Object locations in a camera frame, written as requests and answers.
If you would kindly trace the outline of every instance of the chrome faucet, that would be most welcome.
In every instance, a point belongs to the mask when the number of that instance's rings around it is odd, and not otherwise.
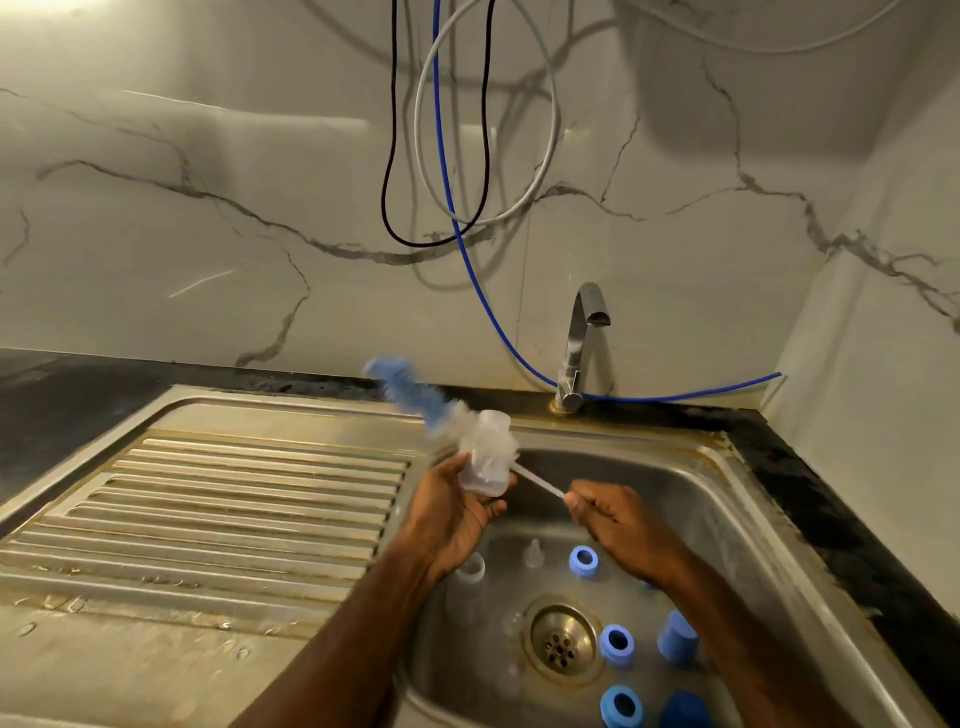
[[[584,283],[573,301],[564,365],[557,377],[557,396],[550,402],[550,409],[556,414],[570,414],[583,405],[583,372],[580,369],[580,360],[584,353],[587,326],[601,328],[609,325],[610,314],[607,312],[600,286],[596,283]]]

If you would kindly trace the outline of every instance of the blue brush bristles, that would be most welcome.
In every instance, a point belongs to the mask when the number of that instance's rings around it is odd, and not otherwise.
[[[439,389],[417,381],[409,359],[381,356],[367,364],[364,374],[377,379],[383,396],[402,412],[422,415],[428,432],[435,430],[453,407]]]

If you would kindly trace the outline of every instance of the marble wall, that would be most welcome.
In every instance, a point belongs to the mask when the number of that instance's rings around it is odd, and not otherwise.
[[[960,615],[960,6],[945,4],[764,413]]]
[[[418,240],[449,232],[411,165],[431,5],[400,2],[388,194],[396,230]],[[928,0],[788,58],[705,46],[613,0],[526,5],[558,68],[562,139],[525,214],[468,237],[505,330],[552,375],[574,292],[593,279],[612,327],[594,342],[592,391],[667,395],[773,371]],[[663,5],[777,45],[881,3]],[[481,181],[483,21],[474,11],[443,53],[460,209]],[[340,375],[392,352],[435,381],[536,386],[456,249],[411,251],[384,231],[390,37],[385,0],[0,0],[0,345]],[[506,0],[493,50],[499,209],[537,168],[549,105]]]

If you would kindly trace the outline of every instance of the blue bottle ring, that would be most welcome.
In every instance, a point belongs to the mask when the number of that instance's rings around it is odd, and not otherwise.
[[[570,551],[570,570],[581,579],[590,579],[600,568],[597,552],[589,546],[576,546]]]
[[[693,631],[693,627],[684,619],[684,615],[676,609],[673,610],[657,637],[660,654],[673,667],[690,667],[699,646],[700,638]]]
[[[713,720],[702,697],[676,691],[660,712],[660,728],[713,728]]]
[[[640,728],[643,704],[630,688],[614,685],[600,698],[600,717],[607,728]]]
[[[600,654],[617,669],[626,669],[634,661],[634,637],[626,627],[608,624],[600,633]]]

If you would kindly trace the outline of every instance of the countertop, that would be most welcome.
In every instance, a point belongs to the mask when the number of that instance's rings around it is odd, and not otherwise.
[[[381,400],[368,379],[0,349],[0,502],[174,384]],[[548,416],[551,395],[445,387],[475,409]],[[579,419],[725,432],[949,725],[960,726],[960,625],[759,413],[589,402]]]

